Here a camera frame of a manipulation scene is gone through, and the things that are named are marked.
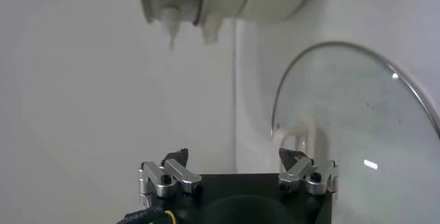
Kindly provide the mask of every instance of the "white backdrop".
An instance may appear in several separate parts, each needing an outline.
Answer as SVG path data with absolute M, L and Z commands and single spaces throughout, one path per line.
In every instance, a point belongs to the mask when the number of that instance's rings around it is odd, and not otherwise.
M 168 50 L 139 0 L 0 0 L 2 223 L 115 223 L 137 167 L 179 148 L 234 172 L 232 33 Z

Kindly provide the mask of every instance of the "white wall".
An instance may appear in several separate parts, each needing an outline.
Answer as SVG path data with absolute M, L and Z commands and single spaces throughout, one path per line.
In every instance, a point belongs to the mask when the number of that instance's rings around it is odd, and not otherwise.
M 237 168 L 272 170 L 270 127 L 288 64 L 321 41 L 354 42 L 405 71 L 440 111 L 439 0 L 307 0 L 274 25 L 240 23 L 237 48 Z
M 232 26 L 176 51 L 139 0 L 0 0 L 2 223 L 115 223 L 137 167 L 179 148 L 233 172 Z

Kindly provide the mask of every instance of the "glass pot lid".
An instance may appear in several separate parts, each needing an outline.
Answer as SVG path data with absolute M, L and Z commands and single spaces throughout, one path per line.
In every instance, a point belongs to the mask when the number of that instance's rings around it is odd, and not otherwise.
M 306 49 L 281 80 L 272 128 L 307 114 L 329 125 L 339 165 L 334 223 L 438 223 L 438 118 L 383 56 L 350 43 Z

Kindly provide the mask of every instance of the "wire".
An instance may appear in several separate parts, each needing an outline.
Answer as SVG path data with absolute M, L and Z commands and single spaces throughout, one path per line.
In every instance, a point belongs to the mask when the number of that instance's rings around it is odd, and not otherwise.
M 170 210 L 165 211 L 165 214 L 169 215 L 171 219 L 173 220 L 173 224 L 177 224 L 176 216 L 171 212 Z

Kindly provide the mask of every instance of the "silver bracket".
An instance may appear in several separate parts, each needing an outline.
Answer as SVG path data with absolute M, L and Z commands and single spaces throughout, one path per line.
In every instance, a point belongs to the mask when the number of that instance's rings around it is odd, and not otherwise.
M 334 161 L 326 161 L 307 175 L 305 185 L 308 193 L 323 195 L 327 191 L 338 191 L 338 166 Z
M 281 190 L 296 192 L 300 188 L 303 178 L 313 171 L 311 159 L 308 157 L 295 157 L 294 164 L 287 172 L 280 173 L 278 184 Z
M 201 175 L 191 173 L 175 159 L 167 159 L 164 170 L 180 182 L 181 188 L 185 193 L 195 194 L 200 191 Z
M 300 184 L 305 183 L 306 191 L 312 195 L 338 191 L 338 166 L 334 161 L 324 161 L 319 166 L 313 166 L 313 161 L 308 157 L 297 156 L 294 159 L 296 163 L 278 176 L 281 190 L 297 192 Z
M 152 161 L 142 163 L 138 173 L 140 196 L 146 207 L 148 207 L 148 204 L 150 203 L 148 197 L 150 197 L 153 192 L 162 198 L 168 198 L 175 195 L 176 180 L 173 179 L 173 176 L 166 174 Z

